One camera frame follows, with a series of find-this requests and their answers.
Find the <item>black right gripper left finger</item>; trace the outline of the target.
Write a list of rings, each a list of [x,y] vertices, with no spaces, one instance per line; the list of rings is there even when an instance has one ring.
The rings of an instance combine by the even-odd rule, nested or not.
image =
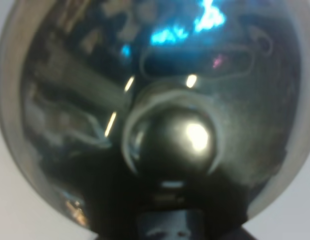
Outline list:
[[[102,240],[102,237],[98,233],[93,233],[91,236],[91,240]]]

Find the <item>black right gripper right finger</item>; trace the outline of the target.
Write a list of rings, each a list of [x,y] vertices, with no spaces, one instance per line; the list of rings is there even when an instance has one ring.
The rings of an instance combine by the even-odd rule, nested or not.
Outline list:
[[[242,240],[257,240],[257,238],[249,232],[244,225],[241,225],[241,239]]]

